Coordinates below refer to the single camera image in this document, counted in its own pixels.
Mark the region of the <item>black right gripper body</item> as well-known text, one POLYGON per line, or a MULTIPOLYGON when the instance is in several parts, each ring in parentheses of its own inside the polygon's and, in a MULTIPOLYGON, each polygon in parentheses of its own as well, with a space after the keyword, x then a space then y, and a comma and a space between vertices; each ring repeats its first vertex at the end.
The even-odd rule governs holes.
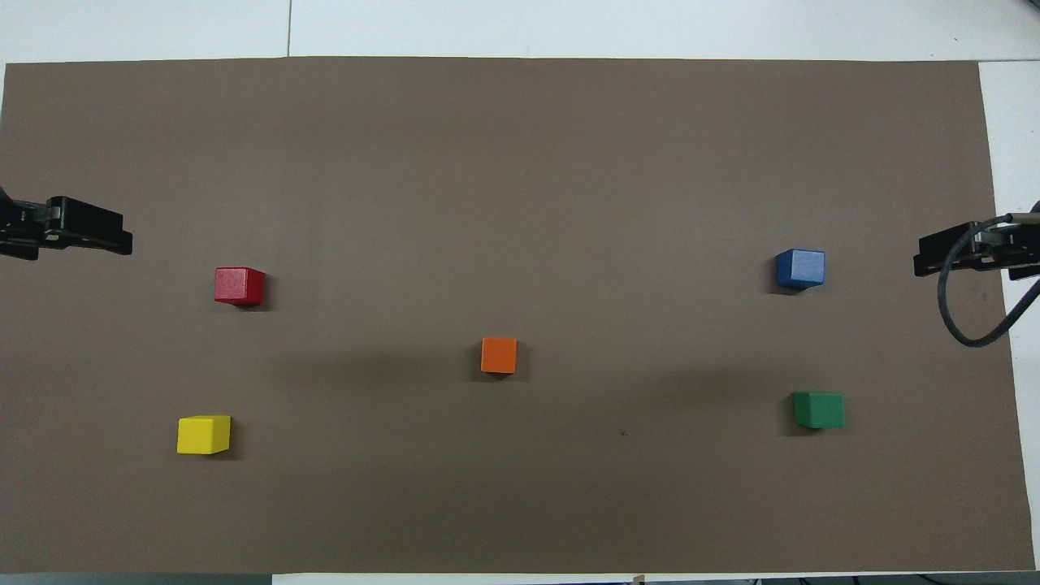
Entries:
POLYGON ((993 259, 999 270, 1009 271, 1011 280, 1039 273, 1039 214, 1010 214, 1012 221, 993 229, 998 244, 993 259))

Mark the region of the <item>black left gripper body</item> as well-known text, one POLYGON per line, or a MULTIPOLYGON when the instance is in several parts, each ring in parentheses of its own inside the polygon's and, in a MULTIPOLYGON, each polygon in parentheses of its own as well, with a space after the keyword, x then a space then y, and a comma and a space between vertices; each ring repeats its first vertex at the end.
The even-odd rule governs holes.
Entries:
POLYGON ((48 204, 11 199, 1 189, 1 255, 34 262, 47 248, 48 204))

